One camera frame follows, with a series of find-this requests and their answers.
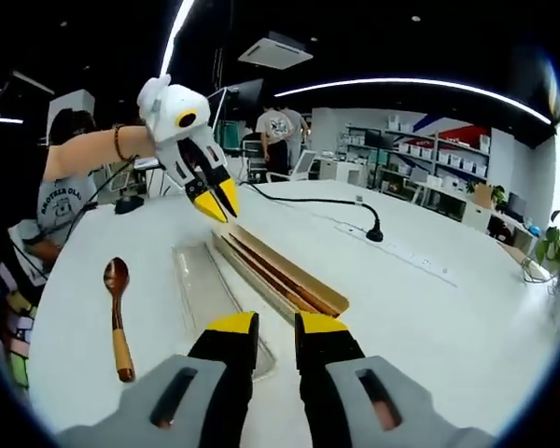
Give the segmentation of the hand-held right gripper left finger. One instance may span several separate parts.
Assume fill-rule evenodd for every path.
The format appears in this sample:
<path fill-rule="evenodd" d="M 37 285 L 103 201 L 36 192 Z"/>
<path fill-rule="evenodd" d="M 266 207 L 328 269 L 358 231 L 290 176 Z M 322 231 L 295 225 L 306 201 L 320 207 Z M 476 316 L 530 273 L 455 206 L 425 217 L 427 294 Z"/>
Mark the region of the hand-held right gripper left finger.
<path fill-rule="evenodd" d="M 225 315 L 185 356 L 174 355 L 121 395 L 93 426 L 70 427 L 62 447 L 237 447 L 253 394 L 259 315 Z"/>

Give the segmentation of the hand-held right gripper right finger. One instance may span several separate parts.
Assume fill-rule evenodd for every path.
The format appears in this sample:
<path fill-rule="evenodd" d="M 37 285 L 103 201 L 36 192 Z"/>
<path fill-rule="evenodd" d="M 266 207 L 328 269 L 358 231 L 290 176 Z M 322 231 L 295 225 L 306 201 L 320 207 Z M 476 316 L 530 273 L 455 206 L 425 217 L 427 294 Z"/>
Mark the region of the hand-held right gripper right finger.
<path fill-rule="evenodd" d="M 348 327 L 295 315 L 300 394 L 315 447 L 493 447 L 494 436 L 457 427 L 431 394 L 380 356 L 364 355 Z"/>

